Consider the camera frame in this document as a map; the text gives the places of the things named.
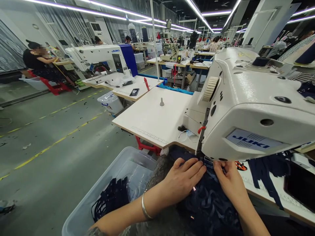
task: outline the black shirt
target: black shirt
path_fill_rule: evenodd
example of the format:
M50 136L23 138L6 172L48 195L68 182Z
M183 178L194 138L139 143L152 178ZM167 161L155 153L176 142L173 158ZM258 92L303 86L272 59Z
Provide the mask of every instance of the black shirt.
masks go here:
M45 69L45 63L39 61L37 58L40 55L33 55L29 49L26 49L23 53L23 61L29 69Z

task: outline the mobile phone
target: mobile phone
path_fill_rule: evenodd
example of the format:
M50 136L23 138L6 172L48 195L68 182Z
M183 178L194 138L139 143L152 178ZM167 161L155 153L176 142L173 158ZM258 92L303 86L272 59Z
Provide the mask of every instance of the mobile phone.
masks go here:
M290 162L291 173L284 178L284 191L315 213L315 175Z
M129 96L136 96L139 92L139 89L138 88L134 88L132 91L131 91L131 94Z

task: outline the bangle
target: bangle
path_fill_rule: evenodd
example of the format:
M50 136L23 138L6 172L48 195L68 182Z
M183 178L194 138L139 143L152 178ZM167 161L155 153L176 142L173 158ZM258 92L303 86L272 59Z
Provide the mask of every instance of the bangle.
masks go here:
M142 195L142 200L141 200L141 203L142 203L142 210L143 210L143 214L144 214L145 218L147 218L147 220L153 220L153 218L148 215L147 211L145 210L145 206L144 206L143 197L144 197L144 194L145 194L146 191L147 191L147 189L144 191L144 193L143 193L143 195Z

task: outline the woman's hand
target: woman's hand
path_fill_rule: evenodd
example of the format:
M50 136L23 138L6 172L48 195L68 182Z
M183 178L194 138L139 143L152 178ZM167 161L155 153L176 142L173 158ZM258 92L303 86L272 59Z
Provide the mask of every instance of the woman's hand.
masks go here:
M224 193L235 208L241 207L244 203L250 203L243 179L237 170L235 162L214 161L213 165Z
M160 197L166 207L187 197L206 171L207 167L197 158L186 162L182 158L177 159L165 179L158 184L161 189Z

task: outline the seated woman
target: seated woman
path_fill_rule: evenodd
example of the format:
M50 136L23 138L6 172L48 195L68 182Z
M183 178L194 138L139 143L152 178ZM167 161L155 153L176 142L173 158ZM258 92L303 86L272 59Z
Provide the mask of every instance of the seated woman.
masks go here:
M29 40L26 40L26 42L29 43L28 47L30 49L26 49L23 53L23 61L25 65L29 69L32 69L32 72L37 76L57 83L62 82L65 79L63 74L56 68L47 66L54 62L56 58L45 58L45 55L47 54L45 47Z

